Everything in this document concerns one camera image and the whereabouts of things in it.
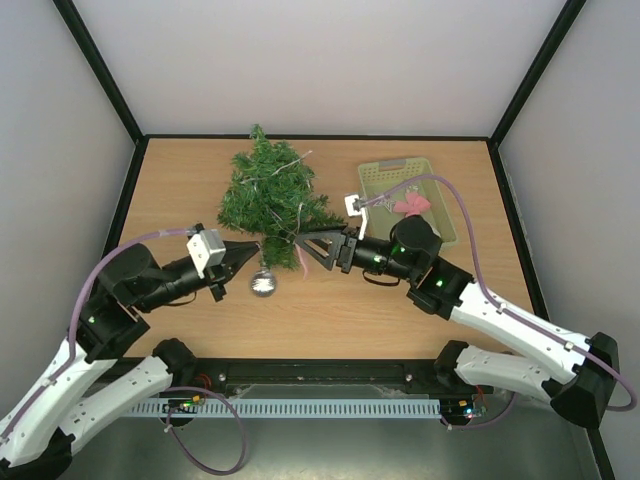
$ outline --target wooden table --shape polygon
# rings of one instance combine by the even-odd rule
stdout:
[[[316,174],[315,189],[346,217],[343,197],[359,189],[362,163],[423,156],[435,173],[453,182],[471,213],[480,261],[489,286],[531,309],[491,160],[484,142],[295,140],[298,152],[312,150],[305,162]],[[231,175],[231,157],[251,149],[249,140],[152,139],[149,142],[121,241],[165,228],[202,222],[216,228],[216,215]],[[443,190],[460,242],[444,254],[473,271],[468,236],[455,200]],[[247,237],[222,231],[224,239]],[[165,264],[187,254],[185,238],[150,242]],[[405,297],[408,285],[383,288],[366,283],[359,272],[327,272],[311,264],[301,272],[276,271],[278,290],[268,299],[248,287],[258,269],[249,262],[214,303],[208,291],[180,308],[160,308],[145,316],[151,325],[128,352],[145,356],[165,338],[177,337],[199,357],[212,358],[435,358],[447,341],[464,340],[485,349],[504,349],[469,328],[422,313]]]

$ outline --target green plastic basket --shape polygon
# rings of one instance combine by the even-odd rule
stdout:
[[[365,163],[358,167],[362,192],[366,198],[372,198],[404,180],[423,173],[433,173],[433,170],[429,161],[422,157]],[[458,235],[438,182],[421,180],[414,185],[417,185],[418,193],[431,202],[431,208],[422,213],[422,218],[435,227],[436,233],[442,238],[442,249],[445,250],[457,244]],[[396,192],[391,196],[391,200],[406,201],[405,195],[404,190]],[[369,208],[368,233],[378,238],[389,238],[391,228],[403,216],[403,213],[390,212],[382,205],[371,207]]]

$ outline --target pink bow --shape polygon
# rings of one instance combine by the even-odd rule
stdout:
[[[429,210],[431,202],[421,196],[418,192],[409,192],[406,194],[406,202],[396,202],[393,211],[396,213],[406,213],[405,217],[411,215],[420,215],[425,210]]]

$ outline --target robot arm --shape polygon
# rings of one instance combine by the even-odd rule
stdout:
[[[353,196],[347,200],[349,205]],[[491,291],[488,295],[492,301],[488,301],[470,273],[438,255],[442,240],[422,217],[400,220],[389,240],[367,237],[362,229],[347,227],[306,232],[298,235],[296,243],[328,270],[337,266],[349,273],[352,267],[358,267],[365,280],[376,285],[398,285],[405,280],[410,286],[407,297],[425,313],[482,331],[524,357],[483,352],[464,342],[450,342],[435,364],[442,383],[503,387],[549,402],[558,414],[582,427],[596,428],[600,424],[615,380],[574,347],[590,352],[617,370],[615,340],[602,333],[587,338],[562,329]],[[396,283],[372,278],[379,275],[394,277]],[[561,337],[564,343],[510,318],[508,312]]]
[[[72,358],[65,339],[27,395],[0,421],[0,479],[57,478],[71,456],[124,411],[181,383],[176,375],[190,380],[195,358],[172,339],[158,345],[129,374],[81,400],[149,329],[138,311],[150,312],[207,287],[220,301],[225,284],[258,251],[255,242],[223,242],[217,231],[202,225],[196,226],[187,248],[189,256],[164,267],[141,244],[107,264],[80,314],[73,363],[51,380]]]

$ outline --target green christmas tree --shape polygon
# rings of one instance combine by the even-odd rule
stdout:
[[[328,197],[316,195],[313,170],[285,142],[271,144],[259,125],[251,131],[253,151],[233,157],[231,185],[222,199],[218,222],[223,227],[262,235],[262,259],[267,268],[299,266],[295,236],[344,220],[327,210]]]

